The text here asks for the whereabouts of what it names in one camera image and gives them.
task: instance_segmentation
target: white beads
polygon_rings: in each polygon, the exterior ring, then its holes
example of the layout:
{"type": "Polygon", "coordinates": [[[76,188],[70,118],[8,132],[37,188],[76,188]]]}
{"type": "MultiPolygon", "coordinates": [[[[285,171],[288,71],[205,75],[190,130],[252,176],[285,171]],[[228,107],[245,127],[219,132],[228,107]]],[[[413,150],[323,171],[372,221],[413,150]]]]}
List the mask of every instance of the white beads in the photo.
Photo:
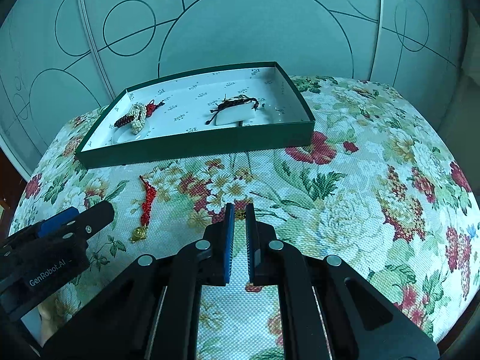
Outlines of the white beads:
{"type": "Polygon", "coordinates": [[[147,109],[142,103],[136,103],[131,106],[128,116],[133,116],[131,121],[131,132],[137,135],[145,126],[145,118],[147,114],[147,109]]]}

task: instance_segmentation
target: white tag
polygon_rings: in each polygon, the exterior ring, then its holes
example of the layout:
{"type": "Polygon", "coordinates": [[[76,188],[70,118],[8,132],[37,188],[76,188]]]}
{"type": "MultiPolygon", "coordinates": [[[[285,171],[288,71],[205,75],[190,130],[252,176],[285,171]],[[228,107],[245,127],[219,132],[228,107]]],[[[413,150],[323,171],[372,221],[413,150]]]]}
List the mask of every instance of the white tag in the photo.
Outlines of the white tag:
{"type": "Polygon", "coordinates": [[[234,105],[232,107],[225,108],[217,114],[215,120],[216,126],[222,126],[224,124],[239,122],[241,120],[250,120],[255,117],[255,110],[253,109],[254,102],[234,105]]]}

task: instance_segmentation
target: gold charm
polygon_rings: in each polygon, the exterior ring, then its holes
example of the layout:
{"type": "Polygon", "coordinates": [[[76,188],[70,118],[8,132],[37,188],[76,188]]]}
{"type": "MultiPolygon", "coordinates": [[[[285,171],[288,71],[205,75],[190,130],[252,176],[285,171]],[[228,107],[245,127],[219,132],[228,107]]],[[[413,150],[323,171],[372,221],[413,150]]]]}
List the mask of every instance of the gold charm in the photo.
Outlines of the gold charm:
{"type": "Polygon", "coordinates": [[[138,226],[132,233],[130,241],[132,243],[147,238],[147,227],[138,226]]]}

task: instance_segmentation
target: table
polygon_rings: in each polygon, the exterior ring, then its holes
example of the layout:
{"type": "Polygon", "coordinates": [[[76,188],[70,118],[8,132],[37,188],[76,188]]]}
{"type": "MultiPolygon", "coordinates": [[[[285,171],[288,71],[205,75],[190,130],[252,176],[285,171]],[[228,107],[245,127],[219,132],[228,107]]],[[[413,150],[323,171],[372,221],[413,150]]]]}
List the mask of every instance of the table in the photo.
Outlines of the table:
{"type": "MultiPolygon", "coordinates": [[[[86,170],[74,150],[102,108],[58,133],[28,182],[10,232],[67,207],[112,203],[90,240],[90,269],[46,300],[54,331],[140,254],[175,254],[253,202],[257,220],[304,254],[337,254],[436,342],[479,287],[480,211],[461,169],[425,119],[393,88],[294,76],[315,118],[308,147],[86,170]],[[147,239],[132,244],[145,190],[157,190],[147,239]]],[[[198,359],[281,359],[276,287],[248,283],[245,222],[235,222],[231,283],[204,287],[198,359]]]]}

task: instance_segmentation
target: open box lid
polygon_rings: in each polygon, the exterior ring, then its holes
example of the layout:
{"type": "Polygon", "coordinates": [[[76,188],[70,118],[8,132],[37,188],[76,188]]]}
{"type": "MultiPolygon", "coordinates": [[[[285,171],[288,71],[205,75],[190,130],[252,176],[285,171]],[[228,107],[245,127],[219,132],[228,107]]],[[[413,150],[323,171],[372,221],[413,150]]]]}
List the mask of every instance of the open box lid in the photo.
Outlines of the open box lid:
{"type": "Polygon", "coordinates": [[[315,118],[277,62],[231,64],[165,76],[127,88],[100,115],[75,155],[87,168],[310,144],[315,118]],[[224,97],[258,99],[255,117],[206,125],[224,97]],[[132,104],[163,101],[143,133],[114,140],[114,123],[132,104]]]}

